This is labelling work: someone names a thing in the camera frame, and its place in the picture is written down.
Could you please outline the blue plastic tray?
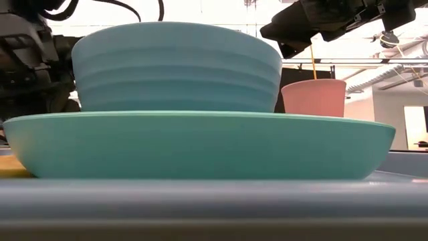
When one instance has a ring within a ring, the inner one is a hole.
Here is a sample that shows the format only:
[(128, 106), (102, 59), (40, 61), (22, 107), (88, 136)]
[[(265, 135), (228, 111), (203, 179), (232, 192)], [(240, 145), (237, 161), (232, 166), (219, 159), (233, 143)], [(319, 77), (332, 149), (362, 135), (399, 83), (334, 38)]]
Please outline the blue plastic tray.
[(428, 179), (0, 179), (0, 241), (428, 241)]

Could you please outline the silver corrugated duct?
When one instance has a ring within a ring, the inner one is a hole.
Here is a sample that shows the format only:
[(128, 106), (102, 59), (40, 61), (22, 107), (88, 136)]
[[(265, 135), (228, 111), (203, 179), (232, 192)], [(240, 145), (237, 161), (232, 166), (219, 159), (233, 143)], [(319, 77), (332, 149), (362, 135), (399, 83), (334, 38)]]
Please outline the silver corrugated duct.
[(386, 79), (398, 76), (405, 70), (428, 68), (428, 64), (388, 64), (357, 74), (346, 81), (347, 93), (364, 90)]

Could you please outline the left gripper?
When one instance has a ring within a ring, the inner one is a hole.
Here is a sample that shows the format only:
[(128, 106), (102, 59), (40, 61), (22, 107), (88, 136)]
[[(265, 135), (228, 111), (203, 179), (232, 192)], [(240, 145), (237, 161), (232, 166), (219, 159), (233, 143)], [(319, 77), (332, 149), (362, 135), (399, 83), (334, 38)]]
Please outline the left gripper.
[(45, 19), (0, 13), (0, 147), (3, 123), (32, 114), (78, 112), (71, 51), (78, 37), (54, 35)]

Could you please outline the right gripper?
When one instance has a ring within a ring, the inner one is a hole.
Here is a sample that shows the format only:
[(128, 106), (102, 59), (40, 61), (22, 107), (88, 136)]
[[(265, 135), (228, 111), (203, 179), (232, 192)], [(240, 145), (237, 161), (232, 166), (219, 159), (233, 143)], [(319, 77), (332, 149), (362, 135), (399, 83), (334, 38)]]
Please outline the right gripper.
[(311, 46), (318, 32), (332, 41), (379, 19), (385, 31), (392, 31), (414, 21), (416, 8), (426, 4), (428, 0), (300, 0), (274, 15), (260, 34), (277, 42), (282, 57), (289, 59)]

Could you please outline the blue ribbed bowl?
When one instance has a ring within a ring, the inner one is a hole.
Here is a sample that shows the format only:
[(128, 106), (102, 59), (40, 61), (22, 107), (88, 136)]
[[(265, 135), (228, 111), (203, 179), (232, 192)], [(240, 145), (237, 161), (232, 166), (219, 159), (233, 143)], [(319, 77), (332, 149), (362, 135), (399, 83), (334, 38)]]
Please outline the blue ribbed bowl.
[(96, 31), (75, 44), (72, 64), (84, 111), (273, 112), (282, 72), (264, 41), (183, 22)]

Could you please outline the dark hanging ceiling fixture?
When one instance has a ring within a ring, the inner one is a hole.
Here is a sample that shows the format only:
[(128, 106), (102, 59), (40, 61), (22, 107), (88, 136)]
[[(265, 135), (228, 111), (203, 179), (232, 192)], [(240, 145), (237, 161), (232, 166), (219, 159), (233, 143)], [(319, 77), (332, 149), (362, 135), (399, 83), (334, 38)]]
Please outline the dark hanging ceiling fixture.
[(394, 48), (395, 46), (399, 45), (400, 42), (393, 31), (382, 31), (379, 41), (380, 45), (387, 49)]

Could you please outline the teal plate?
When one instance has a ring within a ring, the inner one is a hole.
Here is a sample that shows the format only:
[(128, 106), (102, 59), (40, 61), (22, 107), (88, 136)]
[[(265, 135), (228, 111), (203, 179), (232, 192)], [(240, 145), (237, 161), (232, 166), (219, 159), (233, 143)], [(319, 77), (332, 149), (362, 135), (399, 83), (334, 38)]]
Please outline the teal plate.
[(298, 114), (97, 111), (4, 122), (32, 174), (60, 179), (364, 179), (395, 129)]

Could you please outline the yellow cloth napkin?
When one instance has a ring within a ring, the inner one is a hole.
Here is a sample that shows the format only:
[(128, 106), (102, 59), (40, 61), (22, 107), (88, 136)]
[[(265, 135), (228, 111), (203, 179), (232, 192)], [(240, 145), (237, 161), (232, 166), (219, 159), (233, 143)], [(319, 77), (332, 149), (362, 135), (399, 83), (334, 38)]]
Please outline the yellow cloth napkin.
[(13, 155), (0, 155), (0, 179), (6, 178), (34, 178), (34, 175)]

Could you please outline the pink cup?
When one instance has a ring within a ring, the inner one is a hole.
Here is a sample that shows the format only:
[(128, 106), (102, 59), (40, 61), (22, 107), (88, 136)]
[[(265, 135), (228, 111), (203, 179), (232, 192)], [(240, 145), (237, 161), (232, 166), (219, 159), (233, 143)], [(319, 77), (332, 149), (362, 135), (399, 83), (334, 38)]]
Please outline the pink cup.
[(281, 89), (286, 113), (344, 116), (346, 82), (317, 79), (295, 82)]

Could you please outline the grey horizontal rail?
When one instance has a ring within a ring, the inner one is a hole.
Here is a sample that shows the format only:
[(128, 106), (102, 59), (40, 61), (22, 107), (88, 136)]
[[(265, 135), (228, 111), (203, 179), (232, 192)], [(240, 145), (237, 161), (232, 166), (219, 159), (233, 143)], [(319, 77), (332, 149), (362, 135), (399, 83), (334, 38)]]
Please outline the grey horizontal rail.
[(292, 58), (283, 64), (428, 64), (428, 58)]

